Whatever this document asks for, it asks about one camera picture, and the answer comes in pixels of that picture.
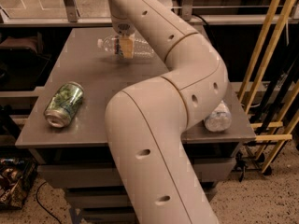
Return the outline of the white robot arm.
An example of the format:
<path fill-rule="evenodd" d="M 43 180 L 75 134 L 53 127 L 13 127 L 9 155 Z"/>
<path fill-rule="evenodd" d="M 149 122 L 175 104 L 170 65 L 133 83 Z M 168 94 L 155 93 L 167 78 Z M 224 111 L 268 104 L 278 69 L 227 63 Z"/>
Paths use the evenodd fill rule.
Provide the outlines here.
<path fill-rule="evenodd" d="M 115 94 L 105 113 L 109 148 L 140 224 L 219 224 L 181 135 L 228 87 L 219 53 L 157 0 L 109 0 L 168 68 Z"/>

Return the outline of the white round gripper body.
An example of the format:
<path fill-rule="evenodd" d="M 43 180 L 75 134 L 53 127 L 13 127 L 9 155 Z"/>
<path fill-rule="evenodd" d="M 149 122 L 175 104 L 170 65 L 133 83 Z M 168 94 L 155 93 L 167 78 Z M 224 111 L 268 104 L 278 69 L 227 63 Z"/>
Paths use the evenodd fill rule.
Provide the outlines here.
<path fill-rule="evenodd" d="M 111 17 L 112 27 L 118 35 L 133 35 L 135 33 L 134 25 L 127 19 L 121 17 Z"/>

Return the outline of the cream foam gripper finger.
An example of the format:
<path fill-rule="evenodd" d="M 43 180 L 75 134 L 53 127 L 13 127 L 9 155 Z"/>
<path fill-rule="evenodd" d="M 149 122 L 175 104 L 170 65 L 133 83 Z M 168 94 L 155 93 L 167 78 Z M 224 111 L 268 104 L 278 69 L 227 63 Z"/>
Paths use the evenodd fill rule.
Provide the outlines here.
<path fill-rule="evenodd" d="M 121 51 L 124 58 L 132 59 L 134 56 L 134 39 L 131 36 L 120 38 Z"/>

